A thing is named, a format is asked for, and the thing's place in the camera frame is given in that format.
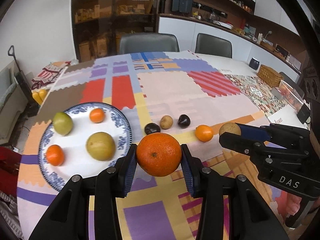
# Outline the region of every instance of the blue mug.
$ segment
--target blue mug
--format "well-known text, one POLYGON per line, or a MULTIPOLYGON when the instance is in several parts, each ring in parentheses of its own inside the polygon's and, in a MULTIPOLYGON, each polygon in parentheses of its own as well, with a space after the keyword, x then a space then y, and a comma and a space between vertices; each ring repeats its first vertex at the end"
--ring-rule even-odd
POLYGON ((258 60, 256 60, 255 58, 252 58, 250 60, 250 63, 249 63, 250 68, 257 70, 259 68, 259 65, 260 65, 260 62, 258 60))

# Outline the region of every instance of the faucet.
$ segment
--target faucet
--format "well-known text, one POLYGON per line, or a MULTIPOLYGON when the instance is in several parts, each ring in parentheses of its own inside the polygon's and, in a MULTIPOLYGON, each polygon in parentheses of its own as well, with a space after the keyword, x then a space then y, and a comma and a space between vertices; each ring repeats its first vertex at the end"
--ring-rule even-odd
POLYGON ((269 34, 272 34, 272 31, 268 31, 268 33, 266 34, 266 36, 264 36, 264 38, 266 39, 269 34))

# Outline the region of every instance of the round yellow fruit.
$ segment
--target round yellow fruit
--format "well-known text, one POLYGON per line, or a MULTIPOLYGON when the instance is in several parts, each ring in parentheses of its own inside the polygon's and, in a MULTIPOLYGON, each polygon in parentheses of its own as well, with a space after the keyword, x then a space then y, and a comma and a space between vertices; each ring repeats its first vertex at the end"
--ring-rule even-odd
POLYGON ((219 129, 219 136, 222 135, 224 132, 241 135, 240 127, 234 122, 227 122, 224 125, 222 125, 219 129))
POLYGON ((86 143, 87 152, 98 161, 109 161, 116 152, 112 136, 106 132, 92 134, 86 143))

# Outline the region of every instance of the orange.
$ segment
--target orange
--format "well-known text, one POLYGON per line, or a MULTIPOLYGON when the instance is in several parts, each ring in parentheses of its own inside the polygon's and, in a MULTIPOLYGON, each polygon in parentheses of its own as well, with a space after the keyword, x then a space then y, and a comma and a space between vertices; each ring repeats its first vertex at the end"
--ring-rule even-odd
POLYGON ((93 109, 89 114, 90 120, 96 123, 102 122, 104 120, 104 117, 105 117, 105 113, 101 108, 93 109))
POLYGON ((64 153, 59 145, 53 144, 49 146, 45 153, 48 163, 53 166, 60 166, 64 162, 64 153))
POLYGON ((143 137, 136 150, 140 167, 151 176, 164 177, 174 172, 181 161, 179 142, 166 133, 151 133, 143 137))
POLYGON ((196 137, 203 142, 208 142, 213 137, 213 130, 210 126, 201 124, 196 128, 196 137))

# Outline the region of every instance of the das logo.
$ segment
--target das logo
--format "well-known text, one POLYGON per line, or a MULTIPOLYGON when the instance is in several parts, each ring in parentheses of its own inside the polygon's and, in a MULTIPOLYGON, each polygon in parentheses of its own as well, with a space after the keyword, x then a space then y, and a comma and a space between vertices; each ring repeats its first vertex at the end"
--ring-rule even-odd
MULTIPOLYGON (((281 179, 279 180, 279 182, 281 182, 281 183, 286 182, 285 176, 281 176, 281 179)), ((293 185, 294 188, 297 188, 297 187, 299 186, 300 182, 297 181, 296 183, 293 183, 293 182, 292 182, 292 179, 289 179, 289 180, 286 182, 286 185, 291 186, 291 184, 293 185)))

